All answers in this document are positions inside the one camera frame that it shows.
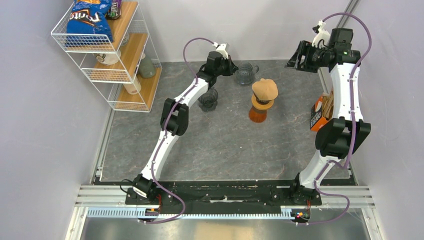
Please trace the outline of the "clear glass pitcher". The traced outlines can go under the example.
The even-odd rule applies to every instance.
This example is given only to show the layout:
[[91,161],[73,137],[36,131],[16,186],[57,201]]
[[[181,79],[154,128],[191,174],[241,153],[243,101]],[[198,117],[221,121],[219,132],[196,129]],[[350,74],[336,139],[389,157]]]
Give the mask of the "clear glass pitcher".
[[235,82],[241,86],[251,85],[255,81],[255,74],[258,73],[259,66],[252,65],[248,62],[238,65],[235,72]]

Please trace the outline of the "smoky glass dripper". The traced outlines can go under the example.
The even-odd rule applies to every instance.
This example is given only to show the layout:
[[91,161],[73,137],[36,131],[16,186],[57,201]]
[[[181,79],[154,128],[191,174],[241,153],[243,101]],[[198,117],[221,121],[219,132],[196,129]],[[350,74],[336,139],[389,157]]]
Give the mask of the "smoky glass dripper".
[[218,105],[218,91],[212,87],[198,99],[198,106],[203,112],[214,111]]

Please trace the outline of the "wooden ring dripper holder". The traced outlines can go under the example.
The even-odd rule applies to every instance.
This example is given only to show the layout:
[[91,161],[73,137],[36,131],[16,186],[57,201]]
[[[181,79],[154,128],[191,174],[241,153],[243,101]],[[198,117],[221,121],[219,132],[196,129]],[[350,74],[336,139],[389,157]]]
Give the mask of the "wooden ring dripper holder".
[[255,94],[253,94],[251,96],[251,103],[252,106],[260,111],[265,111],[270,109],[273,105],[274,105],[275,100],[261,100],[259,98],[257,98],[257,96]]

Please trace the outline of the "orange glass carafe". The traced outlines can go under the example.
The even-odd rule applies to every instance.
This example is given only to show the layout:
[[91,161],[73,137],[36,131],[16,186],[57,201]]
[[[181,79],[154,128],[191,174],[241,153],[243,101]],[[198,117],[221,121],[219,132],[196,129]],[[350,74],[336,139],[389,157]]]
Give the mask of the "orange glass carafe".
[[258,109],[252,106],[248,112],[248,117],[254,123],[262,123],[267,119],[267,113],[267,110]]

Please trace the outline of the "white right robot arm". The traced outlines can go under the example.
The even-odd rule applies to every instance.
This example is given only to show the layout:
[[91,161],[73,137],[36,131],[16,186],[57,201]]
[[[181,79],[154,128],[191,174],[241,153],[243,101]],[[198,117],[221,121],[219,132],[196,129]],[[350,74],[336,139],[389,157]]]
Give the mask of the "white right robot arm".
[[332,116],[316,133],[315,154],[289,188],[288,198],[296,205],[319,201],[318,187],[329,170],[353,153],[371,132],[359,104],[358,78],[362,55],[352,49],[354,32],[349,28],[313,27],[313,41],[302,40],[286,67],[317,73],[328,68],[333,93]]

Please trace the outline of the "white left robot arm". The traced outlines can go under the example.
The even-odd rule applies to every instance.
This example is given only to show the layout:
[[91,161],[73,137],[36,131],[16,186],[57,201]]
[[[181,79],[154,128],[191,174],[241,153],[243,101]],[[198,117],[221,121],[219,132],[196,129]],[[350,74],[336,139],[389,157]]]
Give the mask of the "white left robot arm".
[[226,50],[210,51],[206,63],[194,75],[190,85],[177,97],[165,100],[157,144],[130,188],[137,198],[151,199],[156,196],[156,182],[168,155],[179,137],[188,129],[190,108],[214,86],[219,76],[231,76],[237,69]]

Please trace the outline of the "brown paper coffee filters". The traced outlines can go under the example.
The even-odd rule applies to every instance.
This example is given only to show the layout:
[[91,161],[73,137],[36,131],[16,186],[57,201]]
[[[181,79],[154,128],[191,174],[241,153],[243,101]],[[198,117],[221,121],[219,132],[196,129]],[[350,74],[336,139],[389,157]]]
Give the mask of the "brown paper coffee filters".
[[334,92],[324,93],[322,95],[322,116],[329,120],[333,115],[333,107],[334,107]]

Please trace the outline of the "coffee paper filter box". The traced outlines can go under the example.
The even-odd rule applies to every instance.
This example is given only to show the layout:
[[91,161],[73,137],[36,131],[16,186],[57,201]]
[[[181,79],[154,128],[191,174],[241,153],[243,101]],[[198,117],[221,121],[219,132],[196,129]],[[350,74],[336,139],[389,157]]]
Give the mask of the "coffee paper filter box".
[[313,131],[313,132],[317,132],[329,120],[327,120],[326,118],[324,118],[322,116],[322,95],[321,95],[318,98],[318,100],[311,107],[310,125],[309,125],[310,126],[310,130]]

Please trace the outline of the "green ceramic vase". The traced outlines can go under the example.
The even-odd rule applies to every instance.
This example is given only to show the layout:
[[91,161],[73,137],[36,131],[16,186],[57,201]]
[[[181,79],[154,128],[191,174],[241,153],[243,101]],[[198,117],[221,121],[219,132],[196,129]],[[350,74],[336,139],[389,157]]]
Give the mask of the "green ceramic vase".
[[156,68],[151,60],[145,53],[142,53],[140,63],[138,66],[138,74],[144,78],[152,78],[156,75]]

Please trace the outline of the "beige paper cup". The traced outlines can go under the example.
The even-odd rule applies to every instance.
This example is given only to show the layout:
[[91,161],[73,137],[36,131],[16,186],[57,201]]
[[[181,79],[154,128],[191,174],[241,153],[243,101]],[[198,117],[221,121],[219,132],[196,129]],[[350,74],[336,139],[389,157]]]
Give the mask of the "beige paper cup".
[[130,94],[130,95],[136,95],[139,94],[142,86],[137,78],[137,76],[134,77],[134,80],[132,83],[124,83],[123,84],[125,90]]

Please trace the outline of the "white ceramic mug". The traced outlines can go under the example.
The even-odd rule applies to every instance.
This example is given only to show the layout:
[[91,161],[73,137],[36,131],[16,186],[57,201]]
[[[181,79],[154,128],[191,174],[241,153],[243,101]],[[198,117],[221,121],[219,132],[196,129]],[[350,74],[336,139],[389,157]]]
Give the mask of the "white ceramic mug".
[[110,66],[120,61],[121,51],[118,50],[116,53],[93,53],[93,56],[99,63]]

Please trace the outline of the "dark snack packet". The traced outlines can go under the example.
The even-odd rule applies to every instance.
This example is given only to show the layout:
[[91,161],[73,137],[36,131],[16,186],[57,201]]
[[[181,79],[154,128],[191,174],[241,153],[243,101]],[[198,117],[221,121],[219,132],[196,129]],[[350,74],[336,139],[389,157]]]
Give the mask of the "dark snack packet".
[[112,0],[111,6],[106,14],[106,17],[111,20],[117,20],[122,15],[122,0]]

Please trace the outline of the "blue chips bag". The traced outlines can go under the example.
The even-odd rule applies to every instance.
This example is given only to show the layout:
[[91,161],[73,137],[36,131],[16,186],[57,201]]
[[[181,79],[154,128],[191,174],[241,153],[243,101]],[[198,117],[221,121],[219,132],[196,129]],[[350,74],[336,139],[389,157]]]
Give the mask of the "blue chips bag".
[[106,19],[112,2],[112,0],[74,0],[66,33],[106,35],[113,42],[113,34]]

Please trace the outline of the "aluminium frame rail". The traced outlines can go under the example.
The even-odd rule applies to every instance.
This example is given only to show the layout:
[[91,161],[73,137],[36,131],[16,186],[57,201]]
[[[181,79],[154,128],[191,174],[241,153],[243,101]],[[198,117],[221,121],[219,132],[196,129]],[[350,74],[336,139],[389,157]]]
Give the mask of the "aluminium frame rail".
[[309,202],[286,180],[165,181],[150,200],[129,181],[82,185],[66,239],[382,240],[367,186],[324,180]]

